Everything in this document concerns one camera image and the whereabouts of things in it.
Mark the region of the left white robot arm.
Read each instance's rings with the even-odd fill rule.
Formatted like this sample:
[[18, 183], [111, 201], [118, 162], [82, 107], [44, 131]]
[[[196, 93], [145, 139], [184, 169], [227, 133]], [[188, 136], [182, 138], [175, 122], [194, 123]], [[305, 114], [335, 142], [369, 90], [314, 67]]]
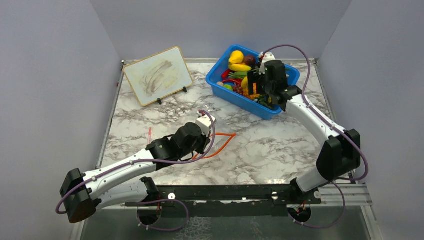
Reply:
[[138, 176], [204, 158], [214, 144], [215, 132], [214, 122], [189, 122], [175, 134], [156, 139], [135, 155], [113, 165], [86, 172], [79, 168], [70, 170], [59, 190], [61, 200], [56, 213], [67, 215], [71, 224], [86, 220], [97, 209], [117, 204], [116, 198], [106, 196], [113, 188]]

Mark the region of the clear orange zip bag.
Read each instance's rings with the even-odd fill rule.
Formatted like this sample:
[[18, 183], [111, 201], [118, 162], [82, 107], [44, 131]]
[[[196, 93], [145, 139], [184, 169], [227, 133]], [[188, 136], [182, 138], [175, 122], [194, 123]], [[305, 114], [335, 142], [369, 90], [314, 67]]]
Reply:
[[214, 142], [210, 142], [206, 147], [205, 151], [210, 149], [208, 153], [203, 157], [203, 159], [210, 159], [218, 154], [220, 154], [232, 141], [233, 138], [237, 136], [235, 132], [231, 130], [229, 125], [224, 122], [224, 120], [214, 112], [210, 107], [204, 105], [203, 108], [197, 109], [196, 111], [197, 117], [198, 112], [206, 114], [210, 120], [212, 120], [211, 116], [216, 118], [216, 123], [212, 123], [212, 129], [208, 137], [210, 140], [214, 138]]

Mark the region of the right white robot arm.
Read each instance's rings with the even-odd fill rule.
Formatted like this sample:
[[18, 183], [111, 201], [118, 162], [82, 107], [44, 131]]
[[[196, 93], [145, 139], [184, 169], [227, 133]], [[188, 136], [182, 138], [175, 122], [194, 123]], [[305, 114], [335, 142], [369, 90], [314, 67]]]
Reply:
[[361, 165], [360, 134], [331, 121], [314, 108], [298, 86], [289, 85], [282, 61], [262, 63], [247, 73], [247, 82], [249, 93], [266, 95], [273, 105], [297, 119], [321, 146], [315, 167], [290, 181], [288, 196], [292, 202], [302, 203], [318, 187]]

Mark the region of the dark purple passion fruit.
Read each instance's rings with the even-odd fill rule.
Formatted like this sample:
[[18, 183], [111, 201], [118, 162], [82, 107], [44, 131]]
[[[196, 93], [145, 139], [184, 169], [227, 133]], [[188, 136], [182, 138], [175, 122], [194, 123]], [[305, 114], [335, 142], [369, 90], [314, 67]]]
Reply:
[[243, 64], [247, 65], [247, 66], [254, 66], [257, 62], [257, 59], [254, 55], [245, 55], [243, 58]]

